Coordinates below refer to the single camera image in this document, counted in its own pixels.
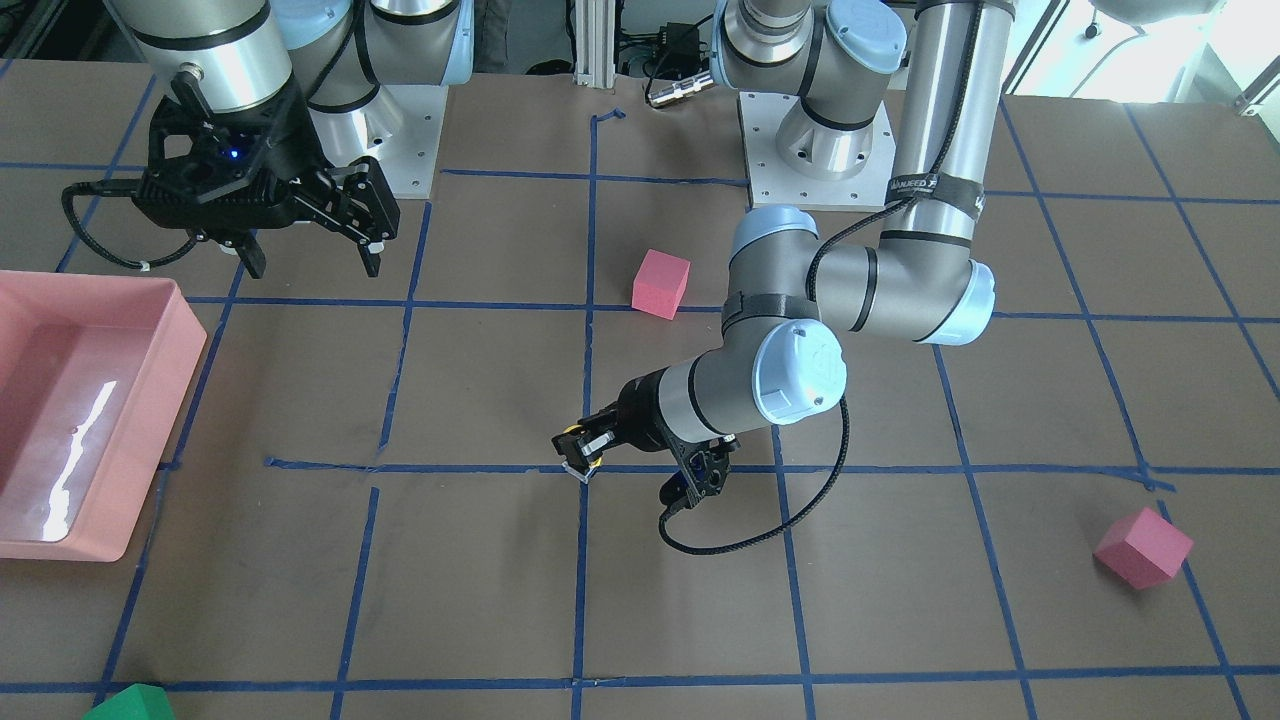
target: velcro strap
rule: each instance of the velcro strap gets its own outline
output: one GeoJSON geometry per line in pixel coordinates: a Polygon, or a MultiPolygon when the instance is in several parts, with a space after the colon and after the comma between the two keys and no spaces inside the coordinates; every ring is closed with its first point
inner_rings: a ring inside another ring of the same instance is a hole
{"type": "Polygon", "coordinates": [[[795,295],[744,295],[730,296],[721,310],[721,334],[735,323],[748,318],[786,318],[819,320],[818,304],[795,295]]]}
{"type": "Polygon", "coordinates": [[[946,173],[920,173],[897,176],[888,181],[884,202],[896,202],[906,197],[923,197],[946,202],[974,220],[982,215],[987,196],[980,182],[957,178],[946,173]]]}

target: blue joint cap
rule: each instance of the blue joint cap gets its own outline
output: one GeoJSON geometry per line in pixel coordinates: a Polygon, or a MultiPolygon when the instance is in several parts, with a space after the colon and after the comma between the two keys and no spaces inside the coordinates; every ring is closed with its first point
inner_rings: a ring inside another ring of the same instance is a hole
{"type": "Polygon", "coordinates": [[[724,53],[730,50],[724,47],[724,33],[721,32],[721,27],[724,22],[724,6],[728,5],[728,1],[719,0],[716,3],[716,17],[712,18],[712,51],[708,64],[710,65],[712,79],[716,81],[716,85],[737,90],[724,74],[724,53]]]}
{"type": "Polygon", "coordinates": [[[818,223],[813,222],[813,215],[794,205],[756,208],[748,213],[733,231],[733,252],[728,256],[730,263],[748,245],[780,231],[809,231],[817,236],[818,223]]]}
{"type": "Polygon", "coordinates": [[[449,61],[444,65],[444,79],[440,85],[462,85],[471,79],[475,67],[475,0],[462,0],[458,8],[458,24],[453,31],[453,47],[449,49],[449,61]]]}
{"type": "Polygon", "coordinates": [[[751,396],[765,420],[790,425],[835,407],[847,380],[836,333],[818,320],[787,320],[755,354],[751,396]]]}
{"type": "Polygon", "coordinates": [[[306,47],[333,29],[351,9],[351,0],[271,0],[271,14],[287,50],[306,47]]]}
{"type": "Polygon", "coordinates": [[[922,340],[928,345],[968,345],[987,329],[991,314],[996,309],[996,275],[991,268],[969,260],[973,272],[969,274],[969,287],[960,296],[951,315],[942,322],[933,334],[922,340]]]}
{"type": "Polygon", "coordinates": [[[902,65],[906,27],[879,0],[831,0],[827,29],[850,58],[882,76],[902,65]]]}

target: red foam cube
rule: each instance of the red foam cube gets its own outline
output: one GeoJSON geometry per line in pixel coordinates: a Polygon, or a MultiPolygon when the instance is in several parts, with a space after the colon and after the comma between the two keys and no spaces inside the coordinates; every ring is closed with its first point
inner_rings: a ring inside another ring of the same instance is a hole
{"type": "Polygon", "coordinates": [[[1093,551],[1135,589],[1167,583],[1178,575],[1194,542],[1149,507],[1116,520],[1093,551]]]}
{"type": "Polygon", "coordinates": [[[631,306],[650,315],[675,319],[689,284],[689,260],[650,250],[631,286],[631,306]]]}

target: cable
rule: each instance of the cable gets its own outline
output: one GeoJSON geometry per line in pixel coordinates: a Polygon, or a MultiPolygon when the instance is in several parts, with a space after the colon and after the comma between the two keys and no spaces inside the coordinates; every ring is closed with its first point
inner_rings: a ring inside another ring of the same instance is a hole
{"type": "Polygon", "coordinates": [[[832,468],[831,477],[827,478],[826,484],[822,486],[822,489],[818,491],[818,495],[813,496],[813,500],[809,501],[809,505],[805,505],[803,509],[800,509],[799,512],[792,515],[785,523],[773,528],[772,530],[760,533],[745,541],[739,541],[730,544],[721,544],[716,547],[692,547],[677,539],[673,539],[669,534],[667,534],[667,520],[671,520],[671,518],[675,516],[676,512],[684,510],[684,505],[677,502],[671,507],[667,507],[667,510],[663,511],[663,514],[658,518],[658,534],[662,537],[662,542],[667,543],[668,546],[686,555],[724,555],[726,552],[735,552],[737,550],[751,547],[753,544],[760,544],[762,542],[774,538],[790,530],[791,528],[796,527],[800,523],[800,520],[804,520],[805,516],[809,515],[809,512],[813,512],[813,509],[817,507],[819,502],[822,502],[822,498],[827,497],[827,493],[831,492],[831,488],[836,487],[836,479],[840,478],[840,473],[845,469],[845,456],[849,454],[849,404],[845,402],[845,396],[840,396],[840,420],[841,423],[844,423],[845,432],[840,436],[840,454],[836,455],[836,466],[832,468]]]}
{"type": "MultiPolygon", "coordinates": [[[[983,3],[977,4],[973,12],[973,18],[970,18],[969,20],[969,32],[965,36],[964,56],[960,68],[960,82],[956,85],[955,97],[952,99],[951,104],[951,119],[950,123],[947,124],[947,132],[942,138],[942,145],[938,147],[937,159],[933,161],[933,167],[929,170],[931,173],[937,173],[942,168],[942,163],[946,160],[947,152],[951,150],[951,143],[955,140],[956,128],[960,126],[960,111],[964,109],[965,95],[968,94],[969,90],[969,74],[973,70],[973,56],[974,56],[974,49],[978,45],[978,28],[982,20],[983,5],[984,5],[983,3]]],[[[648,96],[649,92],[645,91],[645,97],[648,99],[648,96]]],[[[813,261],[809,264],[809,273],[805,277],[805,295],[808,296],[808,299],[814,302],[818,301],[817,287],[815,287],[818,277],[818,265],[822,263],[822,259],[831,251],[831,249],[836,246],[837,242],[865,228],[867,225],[870,225],[872,223],[876,223],[881,219],[893,215],[895,213],[900,213],[905,209],[914,206],[915,202],[918,201],[919,201],[918,197],[901,200],[897,204],[881,210],[879,213],[868,215],[861,220],[854,223],[852,225],[849,225],[847,228],[832,236],[831,240],[824,242],[822,247],[818,249],[818,252],[814,254],[813,261]]],[[[754,544],[759,544],[769,538],[777,537],[778,534],[785,533],[786,530],[794,528],[800,523],[800,520],[804,520],[805,516],[808,516],[809,512],[812,512],[813,509],[817,507],[818,503],[822,502],[824,497],[827,497],[827,493],[831,492],[831,488],[836,486],[836,480],[840,478],[840,473],[845,469],[845,456],[849,454],[849,436],[850,436],[849,404],[846,402],[845,396],[840,396],[840,421],[841,421],[840,452],[836,454],[836,464],[831,469],[831,475],[827,478],[827,482],[823,483],[822,488],[818,491],[818,495],[815,495],[813,500],[809,501],[808,505],[805,505],[799,512],[792,515],[790,519],[785,520],[781,525],[773,528],[772,530],[760,533],[753,538],[748,538],[745,541],[735,542],[731,544],[722,544],[716,547],[692,547],[673,539],[667,533],[667,521],[671,520],[677,512],[685,509],[684,501],[678,501],[668,506],[667,510],[663,511],[663,514],[658,518],[658,536],[662,537],[662,541],[668,546],[671,546],[672,548],[678,550],[687,555],[723,555],[726,552],[733,552],[737,550],[751,547],[754,544]]]]}
{"type": "Polygon", "coordinates": [[[137,190],[137,181],[100,181],[100,182],[78,182],[67,186],[63,190],[63,213],[67,215],[67,222],[70,223],[72,231],[76,232],[76,237],[81,238],[81,242],[88,246],[90,250],[97,252],[104,260],[114,263],[122,268],[129,268],[131,270],[147,272],[152,268],[161,268],[177,260],[180,260],[186,254],[191,252],[191,249],[196,246],[195,238],[187,238],[187,242],[174,250],[164,258],[156,260],[125,260],[119,258],[110,250],[102,247],[93,240],[93,236],[88,234],[84,225],[81,223],[79,217],[76,214],[76,206],[73,200],[76,197],[91,196],[91,197],[129,197],[133,191],[137,190]]]}
{"type": "Polygon", "coordinates": [[[675,47],[675,46],[677,46],[677,45],[680,45],[681,42],[684,42],[684,40],[686,37],[689,37],[690,35],[698,32],[699,27],[701,27],[701,26],[707,24],[708,22],[710,22],[710,19],[714,18],[714,17],[716,17],[716,14],[712,13],[710,15],[707,15],[705,18],[703,18],[703,19],[698,20],[696,23],[694,23],[692,27],[690,27],[685,32],[680,33],[680,36],[677,36],[675,40],[669,40],[669,38],[667,40],[667,49],[663,50],[662,55],[658,56],[658,61],[654,63],[653,72],[648,73],[649,74],[649,82],[646,82],[645,86],[644,86],[644,104],[645,105],[653,108],[653,102],[649,101],[649,94],[653,92],[653,78],[658,77],[658,73],[662,72],[662,65],[667,61],[667,56],[671,55],[671,49],[675,47]]]}
{"type": "Polygon", "coordinates": [[[324,81],[329,79],[329,73],[338,67],[338,60],[342,60],[342,56],[347,53],[347,46],[351,45],[351,38],[356,36],[356,26],[360,24],[356,22],[356,18],[361,17],[360,13],[365,12],[365,3],[366,0],[355,0],[352,4],[351,24],[347,26],[347,32],[342,35],[342,44],[338,45],[338,51],[333,54],[333,58],[329,58],[329,61],[320,68],[320,74],[316,76],[316,79],[311,85],[311,90],[307,92],[307,96],[303,97],[303,101],[310,102],[311,99],[315,97],[316,92],[320,92],[320,86],[324,85],[324,81]]]}
{"type": "MultiPolygon", "coordinates": [[[[933,165],[929,168],[929,174],[937,174],[942,169],[942,163],[947,159],[947,152],[951,151],[951,143],[956,136],[956,128],[960,127],[960,110],[964,108],[965,96],[969,92],[969,74],[973,69],[973,55],[978,46],[978,28],[982,23],[982,8],[983,4],[978,4],[974,8],[973,17],[969,19],[969,29],[965,33],[964,41],[964,55],[960,63],[960,82],[956,83],[955,97],[951,101],[951,119],[947,122],[947,132],[942,136],[942,145],[938,146],[938,155],[933,160],[933,165]]],[[[906,200],[900,200],[897,204],[891,205],[874,215],[868,215],[861,220],[854,223],[852,225],[840,231],[831,240],[822,243],[822,247],[813,256],[813,261],[809,263],[809,272],[805,275],[805,295],[812,301],[817,301],[818,297],[818,265],[822,264],[823,258],[827,256],[836,245],[854,234],[855,232],[870,225],[876,222],[883,220],[890,215],[897,214],[902,210],[909,210],[916,202],[919,197],[909,197],[906,200]]]]}
{"type": "Polygon", "coordinates": [[[564,0],[564,35],[568,36],[568,54],[577,67],[577,33],[573,32],[573,0],[564,0]]]}

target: pink tray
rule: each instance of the pink tray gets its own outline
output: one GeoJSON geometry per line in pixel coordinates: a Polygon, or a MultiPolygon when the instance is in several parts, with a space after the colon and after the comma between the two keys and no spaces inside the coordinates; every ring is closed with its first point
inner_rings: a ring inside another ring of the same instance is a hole
{"type": "Polygon", "coordinates": [[[124,555],[205,337],[170,279],[0,270],[0,557],[124,555]]]}

